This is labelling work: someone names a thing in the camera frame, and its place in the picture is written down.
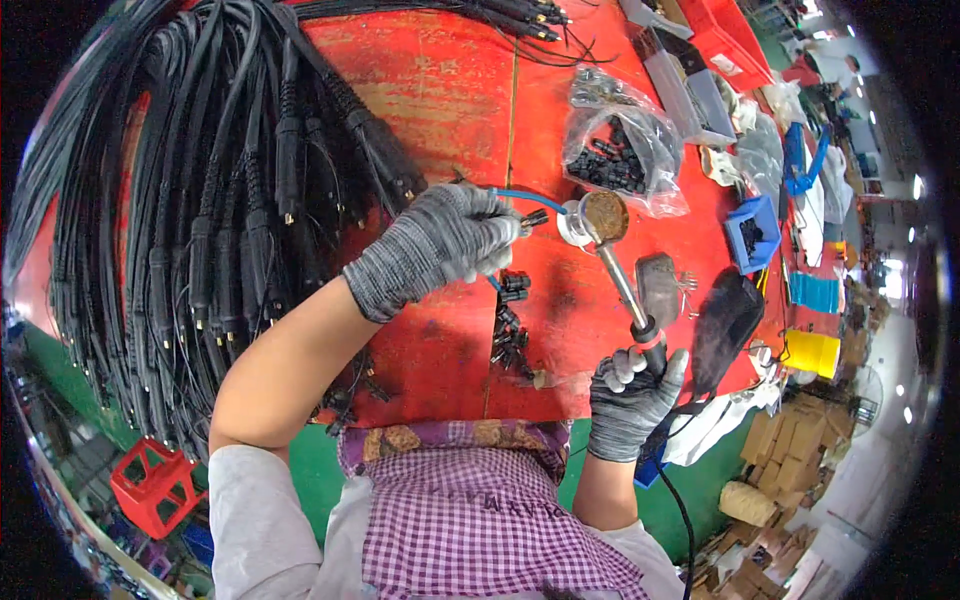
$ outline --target red plastic crate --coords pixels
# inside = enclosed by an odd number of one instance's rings
[[[707,66],[738,92],[774,82],[754,30],[733,0],[677,0]]]

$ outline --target soldering iron handle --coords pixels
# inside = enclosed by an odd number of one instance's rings
[[[646,371],[653,375],[659,384],[666,372],[666,337],[657,326],[657,321],[653,315],[647,315],[647,326],[639,330],[635,324],[631,324],[630,333],[643,357],[647,359]]]

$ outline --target red table surface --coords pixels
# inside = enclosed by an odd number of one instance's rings
[[[615,57],[603,68],[658,102],[624,35],[616,2],[604,0],[597,8],[561,4],[577,36],[588,43],[596,38],[598,59]],[[456,169],[479,185],[528,189],[560,202],[571,193],[560,153],[574,69],[518,59],[512,43],[493,29],[445,12],[384,12],[308,21],[302,27],[371,111],[390,123],[430,182],[451,180]],[[551,47],[564,49],[562,42]],[[637,258],[670,254],[678,271],[699,278],[700,289],[692,293],[698,306],[732,264],[722,224],[736,200],[730,189],[703,175],[694,146],[685,147],[678,182],[690,213],[656,220],[631,209],[630,230],[615,251],[631,280]],[[518,201],[516,207],[529,212],[539,206]],[[14,290],[15,306],[51,335],[57,335],[47,301],[55,208],[44,217]],[[120,234],[124,239],[125,231]],[[793,267],[788,240],[783,248]],[[511,269],[527,272],[533,284],[529,299],[511,306],[530,331],[531,366],[546,369],[552,387],[535,390],[490,365],[496,294],[484,280],[461,282],[407,307],[374,337],[376,377],[393,400],[383,404],[359,395],[358,424],[589,416],[589,377],[603,356],[632,343],[630,318],[599,259],[567,245],[553,216],[514,245],[514,257]],[[832,264],[826,253],[824,263],[824,268]],[[836,333],[835,316],[784,310],[782,290],[775,257],[766,316],[755,334],[775,355],[782,348],[784,323],[813,323],[814,330]],[[668,345],[689,348],[693,323],[681,316],[668,326]],[[741,352],[718,393],[754,383],[754,369]]]

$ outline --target purple checkered scarf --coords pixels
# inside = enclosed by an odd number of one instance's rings
[[[436,439],[441,447],[418,436],[408,451],[358,463],[357,444],[369,435],[356,432],[341,439],[338,456],[345,472],[373,480],[363,581],[379,598],[506,595],[549,582],[649,600],[637,566],[558,504],[556,472],[538,456],[555,450],[477,447],[476,436],[461,433],[466,447],[450,447],[456,434]]]

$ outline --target hand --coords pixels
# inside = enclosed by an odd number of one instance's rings
[[[643,372],[647,361],[633,348],[601,360],[590,383],[593,425],[588,452],[614,463],[635,461],[680,396],[689,358],[685,349],[675,351],[659,385]]]
[[[387,323],[407,302],[509,265],[521,218],[473,185],[433,185],[344,268],[344,277],[363,316]]]

